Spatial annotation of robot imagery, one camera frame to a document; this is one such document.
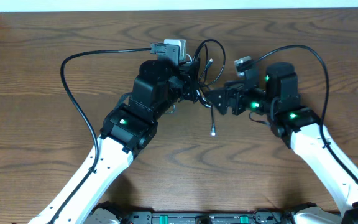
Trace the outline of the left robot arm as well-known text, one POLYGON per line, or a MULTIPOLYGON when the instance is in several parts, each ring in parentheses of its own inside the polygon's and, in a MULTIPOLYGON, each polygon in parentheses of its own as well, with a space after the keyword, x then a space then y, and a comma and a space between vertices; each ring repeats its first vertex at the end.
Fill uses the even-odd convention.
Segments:
POLYGON ((196 98, 199 61, 148 60, 130 93, 105 117, 88 157, 31 223, 84 223, 113 181, 157 132, 158 119, 177 101, 196 98))

